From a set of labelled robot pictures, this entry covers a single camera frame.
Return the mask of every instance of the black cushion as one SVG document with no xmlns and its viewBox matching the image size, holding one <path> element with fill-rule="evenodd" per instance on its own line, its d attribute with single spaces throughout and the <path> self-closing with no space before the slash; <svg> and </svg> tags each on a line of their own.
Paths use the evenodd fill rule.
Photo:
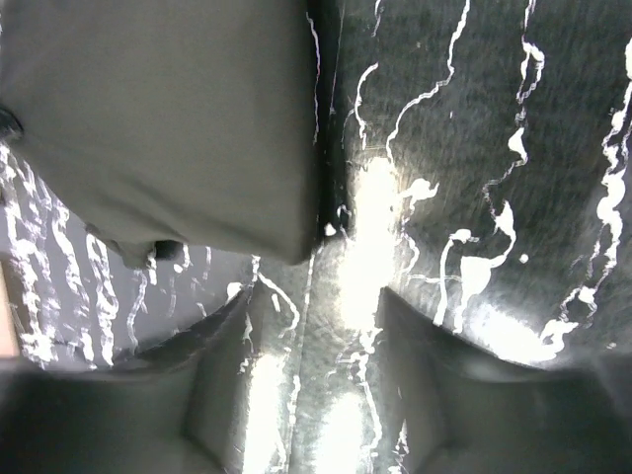
<svg viewBox="0 0 632 474">
<path fill-rule="evenodd" d="M 0 102 L 24 128 L 12 151 L 128 266 L 157 241 L 309 255 L 303 1 L 7 0 L 1 13 Z"/>
</svg>

